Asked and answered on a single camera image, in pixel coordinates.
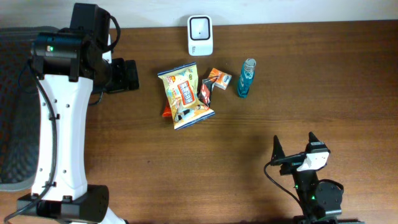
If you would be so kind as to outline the blue mouthwash bottle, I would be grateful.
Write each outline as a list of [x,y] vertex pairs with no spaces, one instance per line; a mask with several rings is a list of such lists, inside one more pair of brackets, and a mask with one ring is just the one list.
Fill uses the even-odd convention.
[[248,58],[242,66],[241,74],[238,82],[238,96],[240,98],[247,98],[250,86],[255,76],[256,60],[254,58]]

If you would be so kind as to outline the small orange tissue pack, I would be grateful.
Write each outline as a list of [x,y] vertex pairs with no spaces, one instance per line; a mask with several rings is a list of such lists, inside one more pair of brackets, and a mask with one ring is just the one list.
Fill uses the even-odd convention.
[[230,81],[232,80],[232,76],[230,74],[222,72],[216,68],[211,70],[208,78],[213,79],[215,81],[215,86],[223,90],[227,89]]

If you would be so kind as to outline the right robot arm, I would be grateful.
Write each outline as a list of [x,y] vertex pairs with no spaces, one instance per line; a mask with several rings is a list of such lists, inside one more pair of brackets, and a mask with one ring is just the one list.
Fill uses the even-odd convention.
[[[340,220],[344,186],[330,179],[319,179],[317,172],[327,165],[330,150],[312,132],[303,152],[286,156],[277,136],[273,137],[271,160],[264,166],[264,174],[277,187],[299,204],[303,215],[293,217],[294,223],[360,223],[359,220]],[[291,175],[296,195],[278,184],[268,173],[269,166],[279,166],[280,175]]]

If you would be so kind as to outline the red candy bag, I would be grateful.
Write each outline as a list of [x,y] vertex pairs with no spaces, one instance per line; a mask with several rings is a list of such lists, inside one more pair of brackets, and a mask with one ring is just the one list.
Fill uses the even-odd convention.
[[170,103],[169,103],[169,102],[166,102],[166,104],[165,104],[165,108],[164,108],[164,111],[163,111],[163,113],[162,113],[162,117],[163,117],[163,118],[172,117],[172,111],[171,111]]

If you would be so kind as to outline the yellow snack bag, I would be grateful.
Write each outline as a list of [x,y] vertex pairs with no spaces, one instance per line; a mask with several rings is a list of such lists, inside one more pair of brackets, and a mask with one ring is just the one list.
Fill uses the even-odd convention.
[[209,106],[198,99],[196,62],[160,72],[157,76],[163,81],[175,130],[189,127],[215,115]]

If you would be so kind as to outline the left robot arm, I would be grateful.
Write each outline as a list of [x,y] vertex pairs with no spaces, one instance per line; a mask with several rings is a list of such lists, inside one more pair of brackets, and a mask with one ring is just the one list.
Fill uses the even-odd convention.
[[17,215],[59,223],[122,223],[109,207],[105,185],[87,182],[84,162],[90,96],[139,88],[136,63],[113,58],[109,28],[117,20],[96,4],[76,3],[71,23],[42,32],[28,66],[40,100],[37,172]]

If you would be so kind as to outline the black red snack wrapper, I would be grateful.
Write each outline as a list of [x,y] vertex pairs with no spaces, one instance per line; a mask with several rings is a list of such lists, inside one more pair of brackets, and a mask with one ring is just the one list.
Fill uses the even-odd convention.
[[218,76],[203,79],[201,88],[198,92],[198,99],[208,107],[210,107],[211,104],[211,94],[217,79]]

